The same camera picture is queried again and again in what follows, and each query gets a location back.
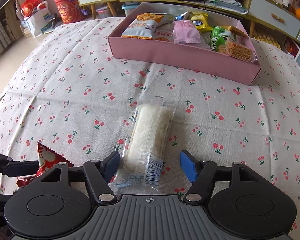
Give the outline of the clear rice cracker packet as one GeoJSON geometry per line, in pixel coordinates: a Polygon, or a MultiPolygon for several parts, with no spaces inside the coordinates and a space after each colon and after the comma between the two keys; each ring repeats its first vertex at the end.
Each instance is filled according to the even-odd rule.
{"type": "Polygon", "coordinates": [[[111,188],[123,194],[158,194],[167,136],[177,108],[162,96],[143,96],[136,107],[111,188]]]}

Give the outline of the large red snack packet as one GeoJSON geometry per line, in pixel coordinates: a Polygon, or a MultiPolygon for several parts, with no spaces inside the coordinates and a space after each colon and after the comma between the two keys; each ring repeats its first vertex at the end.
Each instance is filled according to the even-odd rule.
{"type": "Polygon", "coordinates": [[[47,146],[37,142],[38,149],[38,162],[39,168],[35,175],[19,178],[17,180],[18,187],[24,187],[29,185],[37,177],[41,176],[44,172],[51,169],[59,163],[66,163],[69,167],[74,167],[74,164],[64,158],[62,155],[58,154],[54,150],[48,148],[47,146]]]}

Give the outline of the clear square cracker pack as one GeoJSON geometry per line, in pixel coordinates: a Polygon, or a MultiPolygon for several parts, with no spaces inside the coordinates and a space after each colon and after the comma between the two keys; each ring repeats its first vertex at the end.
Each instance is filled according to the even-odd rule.
{"type": "Polygon", "coordinates": [[[257,60],[257,56],[253,50],[231,41],[226,41],[225,44],[220,45],[218,52],[245,62],[252,63],[257,60]]]}

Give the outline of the white small snack packet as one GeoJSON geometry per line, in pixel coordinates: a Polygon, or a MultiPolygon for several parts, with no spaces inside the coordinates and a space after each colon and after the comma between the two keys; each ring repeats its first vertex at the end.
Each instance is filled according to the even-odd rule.
{"type": "Polygon", "coordinates": [[[199,48],[210,50],[210,38],[204,34],[200,34],[200,43],[197,44],[199,48]]]}

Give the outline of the green chips packet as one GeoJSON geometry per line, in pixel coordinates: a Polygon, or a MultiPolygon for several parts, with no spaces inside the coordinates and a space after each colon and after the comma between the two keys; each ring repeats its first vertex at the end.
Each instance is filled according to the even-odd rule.
{"type": "Polygon", "coordinates": [[[225,54],[227,41],[236,42],[236,35],[223,27],[214,27],[210,34],[210,50],[225,54]]]}

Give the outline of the pink wafer packet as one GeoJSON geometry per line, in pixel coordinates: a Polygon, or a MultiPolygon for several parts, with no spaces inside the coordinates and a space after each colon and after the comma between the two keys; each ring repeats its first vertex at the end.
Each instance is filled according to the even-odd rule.
{"type": "Polygon", "coordinates": [[[198,44],[201,42],[199,31],[189,20],[174,21],[172,35],[176,44],[198,44]]]}

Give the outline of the yellow biscuit packet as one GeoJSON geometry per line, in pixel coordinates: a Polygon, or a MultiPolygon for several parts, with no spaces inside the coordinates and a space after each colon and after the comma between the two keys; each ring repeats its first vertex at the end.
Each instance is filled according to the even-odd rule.
{"type": "Polygon", "coordinates": [[[211,32],[213,27],[208,24],[208,14],[203,12],[200,14],[194,14],[190,21],[194,24],[195,28],[201,33],[211,32]]]}

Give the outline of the lotus biscuit packet orange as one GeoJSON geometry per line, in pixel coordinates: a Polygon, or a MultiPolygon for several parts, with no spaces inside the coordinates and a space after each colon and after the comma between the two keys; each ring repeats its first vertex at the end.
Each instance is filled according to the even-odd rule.
{"type": "Polygon", "coordinates": [[[122,32],[121,37],[151,40],[155,29],[164,18],[162,14],[144,13],[138,15],[122,32]]]}

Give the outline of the gold wrapper bar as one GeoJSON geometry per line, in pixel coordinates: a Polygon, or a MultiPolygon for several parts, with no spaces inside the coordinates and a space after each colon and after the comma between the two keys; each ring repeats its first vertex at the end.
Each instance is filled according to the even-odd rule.
{"type": "Polygon", "coordinates": [[[248,35],[244,31],[242,31],[241,29],[239,29],[233,25],[224,25],[224,26],[222,26],[222,28],[232,32],[235,35],[238,35],[241,37],[248,37],[248,35]]]}

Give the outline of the cherry pattern tablecloth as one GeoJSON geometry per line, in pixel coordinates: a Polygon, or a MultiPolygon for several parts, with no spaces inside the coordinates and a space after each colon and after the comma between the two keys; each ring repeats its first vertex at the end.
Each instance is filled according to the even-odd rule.
{"type": "Polygon", "coordinates": [[[39,157],[43,144],[79,166],[124,157],[116,189],[183,196],[179,154],[240,161],[290,196],[300,239],[300,67],[253,41],[261,72],[247,86],[162,64],[116,59],[108,35],[120,18],[57,27],[21,64],[0,99],[0,152],[39,157]]]}

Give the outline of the pink cardboard box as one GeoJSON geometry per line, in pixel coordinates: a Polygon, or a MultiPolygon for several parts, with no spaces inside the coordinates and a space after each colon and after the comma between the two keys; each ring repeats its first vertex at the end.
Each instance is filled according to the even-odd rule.
{"type": "Polygon", "coordinates": [[[251,85],[262,69],[258,60],[245,62],[229,55],[191,45],[125,38],[121,36],[129,24],[138,15],[145,12],[162,12],[179,15],[186,11],[194,13],[202,12],[201,9],[183,5],[142,3],[129,16],[125,17],[108,36],[113,57],[195,70],[236,81],[244,85],[251,85]]]}

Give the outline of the white paper shopping bag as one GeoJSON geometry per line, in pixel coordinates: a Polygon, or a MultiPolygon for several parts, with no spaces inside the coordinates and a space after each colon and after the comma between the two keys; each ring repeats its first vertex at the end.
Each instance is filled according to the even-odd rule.
{"type": "Polygon", "coordinates": [[[25,19],[26,25],[33,37],[42,35],[51,27],[50,16],[47,1],[39,3],[33,9],[32,15],[25,19]]]}

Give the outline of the yellow egg tray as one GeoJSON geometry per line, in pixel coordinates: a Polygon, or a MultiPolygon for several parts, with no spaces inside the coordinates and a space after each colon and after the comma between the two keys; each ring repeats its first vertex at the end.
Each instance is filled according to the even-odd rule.
{"type": "Polygon", "coordinates": [[[270,44],[272,46],[275,46],[277,49],[281,49],[281,46],[279,45],[279,42],[270,34],[266,33],[263,30],[255,29],[253,32],[252,38],[265,42],[267,44],[270,44]]]}

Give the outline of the blue white snack packet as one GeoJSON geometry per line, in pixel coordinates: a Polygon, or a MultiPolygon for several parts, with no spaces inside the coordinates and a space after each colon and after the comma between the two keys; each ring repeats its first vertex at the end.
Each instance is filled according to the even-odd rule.
{"type": "Polygon", "coordinates": [[[191,18],[191,15],[192,15],[192,12],[186,11],[186,12],[183,12],[182,14],[180,14],[180,15],[175,16],[174,20],[175,21],[189,20],[191,18]]]}

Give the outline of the red gift bag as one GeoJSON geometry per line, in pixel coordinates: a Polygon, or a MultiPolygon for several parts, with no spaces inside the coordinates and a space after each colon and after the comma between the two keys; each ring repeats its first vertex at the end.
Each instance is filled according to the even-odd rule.
{"type": "Polygon", "coordinates": [[[77,0],[54,0],[64,24],[76,23],[85,19],[77,0]]]}

